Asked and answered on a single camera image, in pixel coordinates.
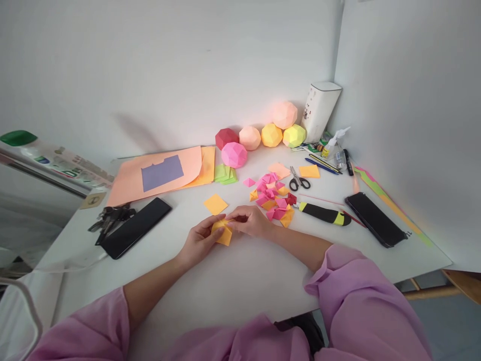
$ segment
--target floor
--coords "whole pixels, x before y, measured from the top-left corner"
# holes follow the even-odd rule
[[[445,284],[440,271],[416,277],[420,287]],[[409,281],[396,285],[401,291],[414,289]],[[421,319],[435,361],[479,361],[481,359],[481,306],[460,294],[410,302]],[[313,312],[326,331],[319,310]]]

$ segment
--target black phone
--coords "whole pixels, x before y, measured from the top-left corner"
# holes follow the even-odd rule
[[[365,193],[356,193],[344,201],[384,247],[394,247],[407,239],[406,234]]]
[[[136,215],[108,236],[100,246],[113,259],[119,259],[172,210],[166,202],[155,198]]]

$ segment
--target peach origami ball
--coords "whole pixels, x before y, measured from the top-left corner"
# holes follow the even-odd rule
[[[252,126],[244,127],[239,133],[239,143],[247,150],[255,150],[261,143],[261,134]]]
[[[244,165],[247,160],[247,150],[242,144],[227,143],[221,152],[222,161],[225,165],[232,168],[239,168]]]
[[[294,124],[292,127],[284,130],[282,142],[289,148],[295,148],[306,139],[306,130],[300,125]]]
[[[239,143],[238,135],[230,128],[224,128],[219,130],[219,133],[215,135],[215,145],[222,150],[227,143],[236,142]]]
[[[274,108],[272,121],[280,129],[291,127],[297,120],[297,108],[291,102],[283,102]]]
[[[265,146],[275,147],[282,140],[282,130],[277,128],[274,124],[268,124],[262,128],[261,132],[262,143]]]

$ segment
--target green bottle cap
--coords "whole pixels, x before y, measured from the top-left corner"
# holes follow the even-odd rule
[[[37,140],[37,136],[26,130],[14,130],[0,136],[0,140],[11,146],[22,146]]]

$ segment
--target person's right hand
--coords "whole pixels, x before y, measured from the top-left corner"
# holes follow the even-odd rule
[[[256,206],[239,206],[225,220],[230,221],[228,227],[253,237],[265,238],[275,227]]]

